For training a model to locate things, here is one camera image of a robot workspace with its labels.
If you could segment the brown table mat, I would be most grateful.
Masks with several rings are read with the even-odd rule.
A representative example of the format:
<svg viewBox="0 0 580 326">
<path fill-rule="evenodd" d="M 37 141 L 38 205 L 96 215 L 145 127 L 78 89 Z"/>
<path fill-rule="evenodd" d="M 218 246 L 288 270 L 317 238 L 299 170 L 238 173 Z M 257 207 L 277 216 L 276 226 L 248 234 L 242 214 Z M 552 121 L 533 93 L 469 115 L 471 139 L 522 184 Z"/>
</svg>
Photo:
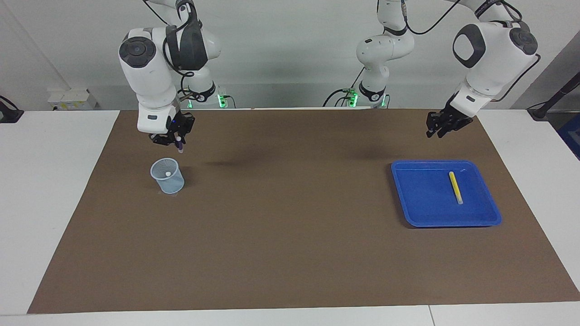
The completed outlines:
<svg viewBox="0 0 580 326">
<path fill-rule="evenodd" d="M 425 110 L 194 117 L 178 154 L 118 114 L 29 313 L 580 301 L 478 120 L 429 139 Z M 150 175 L 161 158 L 176 194 Z M 412 227 L 404 159 L 471 161 L 502 223 Z"/>
</svg>

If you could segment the black table clamp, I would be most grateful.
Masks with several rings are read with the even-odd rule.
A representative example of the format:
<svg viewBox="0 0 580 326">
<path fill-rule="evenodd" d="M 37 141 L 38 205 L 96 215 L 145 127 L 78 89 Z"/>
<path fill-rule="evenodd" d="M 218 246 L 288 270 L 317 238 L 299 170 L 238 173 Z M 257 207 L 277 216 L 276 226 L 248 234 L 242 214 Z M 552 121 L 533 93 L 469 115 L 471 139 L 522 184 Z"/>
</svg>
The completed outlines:
<svg viewBox="0 0 580 326">
<path fill-rule="evenodd" d="M 0 124 L 16 123 L 24 111 L 20 110 L 12 101 L 0 95 Z"/>
</svg>

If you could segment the light blue mesh pen cup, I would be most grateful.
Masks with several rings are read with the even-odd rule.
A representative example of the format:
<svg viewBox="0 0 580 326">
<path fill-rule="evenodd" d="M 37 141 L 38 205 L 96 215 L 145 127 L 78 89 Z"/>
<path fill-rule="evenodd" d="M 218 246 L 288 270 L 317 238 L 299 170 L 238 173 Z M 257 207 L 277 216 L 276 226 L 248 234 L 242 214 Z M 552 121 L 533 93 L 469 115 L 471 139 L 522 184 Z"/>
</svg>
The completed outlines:
<svg viewBox="0 0 580 326">
<path fill-rule="evenodd" d="M 166 171 L 171 171 L 173 175 L 165 177 Z M 179 169 L 179 164 L 172 158 L 161 158 L 155 161 L 151 165 L 150 175 L 165 194 L 176 194 L 184 186 L 184 178 Z"/>
</svg>

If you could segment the blue plastic tray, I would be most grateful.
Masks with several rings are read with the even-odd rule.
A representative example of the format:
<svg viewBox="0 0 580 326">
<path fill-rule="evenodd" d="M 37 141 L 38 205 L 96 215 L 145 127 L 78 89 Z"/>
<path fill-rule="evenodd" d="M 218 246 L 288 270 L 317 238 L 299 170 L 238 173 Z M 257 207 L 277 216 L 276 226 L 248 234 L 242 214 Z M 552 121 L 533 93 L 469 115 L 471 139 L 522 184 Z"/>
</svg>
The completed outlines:
<svg viewBox="0 0 580 326">
<path fill-rule="evenodd" d="M 404 217 L 414 227 L 491 227 L 502 223 L 499 208 L 471 161 L 397 160 L 390 169 Z M 462 205 L 452 190 L 450 171 L 458 180 Z"/>
</svg>

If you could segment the blue crate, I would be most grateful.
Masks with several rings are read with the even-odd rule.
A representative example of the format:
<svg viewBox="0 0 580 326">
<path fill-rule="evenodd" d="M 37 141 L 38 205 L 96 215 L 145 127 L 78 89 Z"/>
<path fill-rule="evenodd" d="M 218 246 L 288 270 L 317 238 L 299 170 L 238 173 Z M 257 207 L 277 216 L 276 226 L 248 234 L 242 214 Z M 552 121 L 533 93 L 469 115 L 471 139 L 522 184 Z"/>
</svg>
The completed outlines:
<svg viewBox="0 0 580 326">
<path fill-rule="evenodd" d="M 557 133 L 568 148 L 580 160 L 580 113 L 558 128 Z"/>
</svg>

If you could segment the black stand with pole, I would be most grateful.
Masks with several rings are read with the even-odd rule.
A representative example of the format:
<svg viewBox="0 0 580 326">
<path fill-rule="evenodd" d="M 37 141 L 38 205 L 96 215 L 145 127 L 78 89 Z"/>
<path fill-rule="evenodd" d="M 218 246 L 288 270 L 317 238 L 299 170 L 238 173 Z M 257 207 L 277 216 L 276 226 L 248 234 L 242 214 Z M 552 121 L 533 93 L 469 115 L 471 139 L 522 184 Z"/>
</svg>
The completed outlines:
<svg viewBox="0 0 580 326">
<path fill-rule="evenodd" d="M 547 112 L 566 95 L 580 86 L 580 71 L 578 71 L 557 93 L 545 102 L 533 105 L 527 109 L 533 120 L 546 120 Z"/>
</svg>

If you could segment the yellow pen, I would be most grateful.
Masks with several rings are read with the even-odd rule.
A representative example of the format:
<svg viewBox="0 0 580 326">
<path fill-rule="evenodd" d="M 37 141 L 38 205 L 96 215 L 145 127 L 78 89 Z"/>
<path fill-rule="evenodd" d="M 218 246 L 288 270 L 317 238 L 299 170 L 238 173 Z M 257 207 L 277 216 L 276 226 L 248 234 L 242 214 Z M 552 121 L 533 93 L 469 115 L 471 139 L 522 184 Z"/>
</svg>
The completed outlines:
<svg viewBox="0 0 580 326">
<path fill-rule="evenodd" d="M 449 177 L 450 182 L 451 182 L 452 190 L 453 190 L 453 192 L 455 194 L 456 202 L 459 205 L 464 204 L 463 197 L 462 197 L 462 193 L 461 193 L 461 190 L 460 190 L 460 187 L 459 187 L 459 184 L 458 184 L 458 180 L 456 178 L 455 173 L 453 171 L 450 171 L 448 173 L 448 177 Z"/>
</svg>

